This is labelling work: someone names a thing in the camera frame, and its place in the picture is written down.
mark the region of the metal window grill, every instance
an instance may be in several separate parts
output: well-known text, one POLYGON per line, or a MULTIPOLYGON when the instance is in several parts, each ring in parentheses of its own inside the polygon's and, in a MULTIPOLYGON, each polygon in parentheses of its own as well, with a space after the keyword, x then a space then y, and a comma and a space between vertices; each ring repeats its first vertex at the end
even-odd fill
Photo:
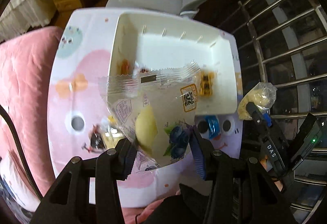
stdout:
MULTIPOLYGON (((278 92, 293 88, 293 94, 297 93, 297 110, 290 110, 281 114, 272 108, 272 118, 287 123, 295 120, 298 129, 303 118, 308 112, 311 112, 320 118, 323 126, 327 120, 327 108, 326 110, 317 110, 319 107, 312 106, 313 100, 316 99, 312 90, 315 91, 317 81, 327 79, 327 66, 326 71, 320 74, 308 73, 308 64, 313 60, 310 55, 324 56, 327 53, 327 48, 325 49, 325 44, 327 47, 326 14, 318 0, 293 0, 291 2, 289 0, 238 0, 237 4, 234 5, 236 9, 230 11, 231 14, 221 20, 217 27, 233 34, 236 38, 242 78, 247 75, 257 75, 257 79, 259 78, 258 80, 262 82, 272 82, 278 88, 278 92), (303 27, 306 27, 303 25, 304 23, 308 24, 307 30, 303 30, 303 27), (283 37, 283 47, 280 46, 282 44, 276 44, 275 47, 273 43, 267 47, 267 42, 278 37, 283 37), (285 61, 289 67, 293 67, 291 81, 282 81, 278 77, 274 78, 271 72, 274 65, 280 66, 285 61), (304 98, 307 100, 306 105, 302 102, 304 98)), ((243 82, 244 93, 248 92, 258 80, 253 81, 253 85, 250 87, 245 87, 246 83, 243 82)), ((324 156, 327 154, 326 147, 327 144, 325 147, 313 149, 311 160, 319 157, 327 161, 327 156, 324 156)), ((325 175, 327 172, 322 174, 320 179, 295 176, 296 183, 302 184, 302 187, 318 188, 317 190, 319 190, 316 199, 314 199, 314 204, 306 203, 305 199, 304 203, 291 203, 290 207, 299 223, 308 221, 326 193, 327 181, 325 179, 327 177, 325 175)))

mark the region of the blueberry illustration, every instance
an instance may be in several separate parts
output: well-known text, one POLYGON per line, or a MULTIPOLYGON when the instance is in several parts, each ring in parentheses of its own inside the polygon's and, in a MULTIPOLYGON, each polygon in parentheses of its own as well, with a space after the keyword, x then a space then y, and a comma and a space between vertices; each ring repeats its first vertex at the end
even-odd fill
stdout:
POLYGON ((174 129, 171 130, 170 135, 169 135, 169 140, 171 143, 177 144, 178 143, 178 138, 183 132, 182 127, 180 126, 175 126, 174 129))
POLYGON ((179 147, 186 148, 187 144, 188 144, 188 141, 189 141, 189 137, 188 137, 187 133, 185 131, 182 131, 182 133, 180 134, 180 136, 178 138, 177 145, 179 147))
POLYGON ((173 148, 171 149, 171 157, 173 159, 179 159, 182 158, 183 155, 185 153, 185 149, 179 146, 173 146, 173 148))
POLYGON ((150 167, 146 168, 145 171, 148 171, 148 170, 155 170, 155 169, 156 169, 155 166, 150 166, 150 167))

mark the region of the screw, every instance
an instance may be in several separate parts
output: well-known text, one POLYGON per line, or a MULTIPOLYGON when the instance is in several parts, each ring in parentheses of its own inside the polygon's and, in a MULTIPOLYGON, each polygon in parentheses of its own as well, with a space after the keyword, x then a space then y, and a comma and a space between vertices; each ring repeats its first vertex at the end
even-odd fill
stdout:
POLYGON ((109 156, 112 156, 112 155, 114 155, 116 153, 117 153, 117 151, 114 148, 110 148, 110 149, 107 150, 107 154, 109 156))
POLYGON ((70 161, 75 164, 75 163, 78 163, 79 161, 81 160, 80 157, 73 157, 70 161))
POLYGON ((214 156, 221 156, 221 154, 222 154, 222 152, 221 152, 221 150, 214 150, 213 152, 212 152, 212 154, 214 155, 214 156))
POLYGON ((257 160, 255 157, 250 157, 250 158, 249 158, 249 161, 250 161, 250 163, 252 163, 252 164, 256 164, 256 163, 258 162, 258 160, 257 160))

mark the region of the white curtain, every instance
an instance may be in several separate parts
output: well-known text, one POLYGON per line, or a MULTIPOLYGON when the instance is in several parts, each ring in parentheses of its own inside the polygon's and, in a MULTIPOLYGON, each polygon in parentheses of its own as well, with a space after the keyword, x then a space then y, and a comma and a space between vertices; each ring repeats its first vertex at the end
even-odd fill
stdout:
POLYGON ((52 0, 10 0, 0 16, 0 42, 49 24, 56 7, 52 0))

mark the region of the cartoon eye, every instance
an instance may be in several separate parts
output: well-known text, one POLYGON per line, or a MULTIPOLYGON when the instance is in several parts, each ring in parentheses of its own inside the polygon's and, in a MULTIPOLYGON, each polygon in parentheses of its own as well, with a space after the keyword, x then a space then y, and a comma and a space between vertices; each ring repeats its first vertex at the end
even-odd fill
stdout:
POLYGON ((220 125, 221 125, 221 133, 223 135, 233 135, 234 133, 238 133, 236 132, 236 128, 235 128, 235 121, 234 121, 234 118, 233 116, 231 115, 227 115, 227 116, 224 116, 223 118, 220 118, 219 119, 220 121, 220 125))
POLYGON ((200 132, 200 135, 204 139, 209 139, 209 127, 208 123, 204 119, 200 119, 196 122, 197 128, 200 132))
POLYGON ((229 120, 225 120, 223 123, 223 130, 225 132, 228 132, 230 128, 231 128, 231 122, 229 120))
POLYGON ((85 130, 85 118, 79 111, 70 111, 66 114, 65 125, 70 134, 82 134, 85 130))
POLYGON ((75 131, 82 131, 84 129, 84 120, 80 116, 74 116, 72 118, 72 128, 75 131))

